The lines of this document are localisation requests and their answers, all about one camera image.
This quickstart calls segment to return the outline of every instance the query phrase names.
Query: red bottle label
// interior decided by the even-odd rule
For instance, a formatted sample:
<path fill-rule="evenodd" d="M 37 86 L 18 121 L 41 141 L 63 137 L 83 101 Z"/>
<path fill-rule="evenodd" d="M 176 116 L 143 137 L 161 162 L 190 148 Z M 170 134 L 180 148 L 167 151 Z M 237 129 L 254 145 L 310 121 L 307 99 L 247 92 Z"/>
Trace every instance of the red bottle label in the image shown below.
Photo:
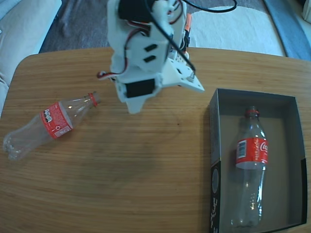
<path fill-rule="evenodd" d="M 41 120 L 52 138 L 57 139 L 72 130 L 59 106 L 55 103 L 40 113 Z"/>
<path fill-rule="evenodd" d="M 238 142 L 237 164 L 244 162 L 268 163 L 268 141 L 262 138 L 247 138 Z"/>

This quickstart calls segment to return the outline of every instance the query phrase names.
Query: coca-cola bottle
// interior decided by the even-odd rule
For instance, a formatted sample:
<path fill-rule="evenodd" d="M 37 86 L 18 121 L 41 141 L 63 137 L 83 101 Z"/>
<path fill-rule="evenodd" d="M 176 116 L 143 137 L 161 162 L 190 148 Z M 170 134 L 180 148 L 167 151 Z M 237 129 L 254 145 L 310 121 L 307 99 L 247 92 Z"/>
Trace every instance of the coca-cola bottle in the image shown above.
<path fill-rule="evenodd" d="M 231 218 L 231 227 L 248 232 L 262 217 L 262 189 L 268 164 L 268 141 L 255 106 L 245 111 L 245 128 L 237 144 L 236 175 L 239 179 L 238 200 Z"/>
<path fill-rule="evenodd" d="M 8 133 L 3 140 L 3 150 L 8 152 L 9 159 L 19 160 L 38 146 L 71 131 L 99 102 L 96 92 L 78 99 L 59 101 L 36 115 L 27 125 Z"/>

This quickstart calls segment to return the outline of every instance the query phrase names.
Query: wooden table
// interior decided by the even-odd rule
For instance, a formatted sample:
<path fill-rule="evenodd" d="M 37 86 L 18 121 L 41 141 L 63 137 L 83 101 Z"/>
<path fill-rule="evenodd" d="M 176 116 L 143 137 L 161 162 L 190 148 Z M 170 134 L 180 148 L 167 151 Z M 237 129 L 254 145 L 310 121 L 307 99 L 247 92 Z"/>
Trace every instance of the wooden table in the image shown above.
<path fill-rule="evenodd" d="M 226 50 L 190 54 L 206 92 L 167 88 L 137 115 L 127 113 L 113 83 L 96 79 L 99 70 L 109 70 L 109 48 L 22 61 L 0 120 L 0 141 L 55 101 L 97 90 L 102 103 L 77 130 L 20 162 L 1 152 L 0 232 L 207 233 L 207 106 L 217 87 L 297 96 L 310 171 L 311 63 Z M 310 231 L 310 223 L 289 230 Z"/>

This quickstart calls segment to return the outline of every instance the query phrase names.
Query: open box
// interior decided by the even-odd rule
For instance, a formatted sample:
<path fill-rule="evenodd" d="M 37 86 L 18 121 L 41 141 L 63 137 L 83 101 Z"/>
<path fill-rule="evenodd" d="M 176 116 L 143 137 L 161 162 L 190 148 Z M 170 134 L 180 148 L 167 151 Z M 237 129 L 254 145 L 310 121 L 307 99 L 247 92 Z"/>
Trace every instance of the open box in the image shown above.
<path fill-rule="evenodd" d="M 262 219 L 243 232 L 275 232 L 307 221 L 307 168 L 295 97 L 217 89 L 210 102 L 210 233 L 239 232 L 230 227 L 239 188 L 235 148 L 246 107 L 255 105 L 269 141 L 262 193 Z"/>

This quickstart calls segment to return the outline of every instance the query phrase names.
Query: lying bottle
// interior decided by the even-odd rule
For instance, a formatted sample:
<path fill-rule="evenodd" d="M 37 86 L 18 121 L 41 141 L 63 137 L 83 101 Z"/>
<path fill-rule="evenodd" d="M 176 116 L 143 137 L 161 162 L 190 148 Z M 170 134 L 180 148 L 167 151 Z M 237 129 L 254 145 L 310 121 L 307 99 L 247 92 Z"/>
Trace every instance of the lying bottle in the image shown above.
<path fill-rule="evenodd" d="M 10 160 L 19 160 L 40 145 L 71 131 L 98 103 L 100 98 L 96 92 L 79 99 L 59 101 L 36 115 L 27 125 L 8 133 L 3 140 L 3 150 L 9 154 Z"/>

